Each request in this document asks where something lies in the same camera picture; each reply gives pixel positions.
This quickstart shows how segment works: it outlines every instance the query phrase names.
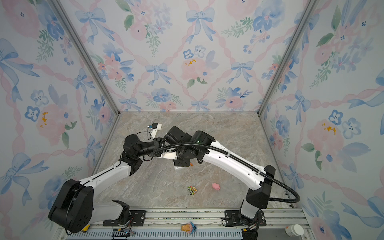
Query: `marble floor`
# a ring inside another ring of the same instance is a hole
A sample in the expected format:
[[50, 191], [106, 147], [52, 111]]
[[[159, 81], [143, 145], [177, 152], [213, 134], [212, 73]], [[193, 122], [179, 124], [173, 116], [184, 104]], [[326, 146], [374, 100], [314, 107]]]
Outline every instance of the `marble floor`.
[[[156, 137], [164, 136], [172, 126], [193, 135], [202, 130], [220, 141], [225, 147], [250, 162], [272, 165], [277, 169], [268, 139], [257, 114], [253, 113], [121, 113], [99, 171], [115, 163], [123, 151], [126, 136], [146, 131], [152, 122], [162, 124]], [[146, 133], [140, 133], [142, 141]], [[193, 167], [175, 170], [173, 162], [154, 158], [143, 162], [132, 176], [122, 179], [102, 192], [97, 203], [121, 200], [132, 207], [240, 207], [248, 187], [221, 168], [191, 159]], [[281, 180], [276, 171], [276, 179]], [[212, 183], [220, 184], [219, 191]], [[190, 195], [187, 187], [195, 186], [197, 193]], [[284, 189], [274, 184], [271, 197], [286, 198]], [[281, 202], [269, 202], [268, 208], [288, 208]]]

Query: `robotic arm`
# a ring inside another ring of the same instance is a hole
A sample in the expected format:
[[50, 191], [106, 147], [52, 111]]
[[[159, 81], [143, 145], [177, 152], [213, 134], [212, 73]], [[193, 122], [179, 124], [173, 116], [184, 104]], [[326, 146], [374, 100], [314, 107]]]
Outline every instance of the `robotic arm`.
[[[164, 138], [154, 138], [150, 142], [142, 142], [132, 134], [126, 137], [123, 149], [121, 158], [109, 168], [80, 181], [66, 181], [49, 212], [49, 219], [73, 233], [103, 220], [127, 225], [131, 219], [129, 205], [118, 200], [103, 204], [93, 204], [93, 201], [115, 182], [134, 174], [142, 164], [139, 157], [144, 155], [172, 159], [175, 167], [188, 167], [190, 160], [197, 158], [200, 164], [209, 162], [239, 178], [249, 188], [239, 211], [240, 222], [246, 226], [254, 223], [257, 211], [265, 209], [270, 200], [300, 200], [293, 189], [273, 178], [274, 167], [262, 167], [243, 159], [203, 131], [191, 136], [173, 126]], [[296, 199], [270, 199], [272, 182], [286, 188]]]

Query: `black mounting plate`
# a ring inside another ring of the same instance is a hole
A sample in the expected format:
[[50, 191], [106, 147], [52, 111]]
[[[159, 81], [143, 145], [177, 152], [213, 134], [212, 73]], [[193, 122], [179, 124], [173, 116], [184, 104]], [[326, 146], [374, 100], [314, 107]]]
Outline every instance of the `black mounting plate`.
[[[130, 210], [129, 211], [133, 217], [132, 219], [132, 226], [133, 227], [142, 227], [144, 225], [145, 220], [145, 210]], [[105, 220], [103, 222], [104, 227], [120, 227], [117, 223], [115, 223], [113, 220]]]
[[[239, 210], [226, 210], [226, 211], [224, 211], [225, 225], [226, 226], [233, 226], [233, 225], [242, 226], [242, 224], [240, 223], [240, 218], [238, 217], [238, 214], [239, 214]], [[261, 211], [260, 226], [261, 227], [266, 226], [266, 221], [265, 221], [265, 216], [264, 216], [263, 211]]]

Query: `wallpapered wall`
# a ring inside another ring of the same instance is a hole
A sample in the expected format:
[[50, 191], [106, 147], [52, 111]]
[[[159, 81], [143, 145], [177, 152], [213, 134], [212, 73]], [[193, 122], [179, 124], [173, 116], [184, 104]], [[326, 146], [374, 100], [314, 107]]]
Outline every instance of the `wallpapered wall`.
[[262, 114], [317, 240], [384, 239], [383, 12], [321, 0]]
[[114, 114], [46, 1], [0, 12], [0, 239], [51, 239], [56, 195], [91, 174]]
[[121, 110], [255, 111], [306, 2], [61, 3]]

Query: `toy car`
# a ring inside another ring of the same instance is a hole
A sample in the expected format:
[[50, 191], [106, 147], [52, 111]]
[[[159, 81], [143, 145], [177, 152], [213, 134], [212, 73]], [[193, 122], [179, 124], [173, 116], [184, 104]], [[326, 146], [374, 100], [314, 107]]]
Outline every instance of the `toy car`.
[[194, 195], [197, 192], [197, 190], [196, 190], [196, 188], [194, 186], [189, 186], [188, 187], [188, 192], [189, 192], [190, 195]]

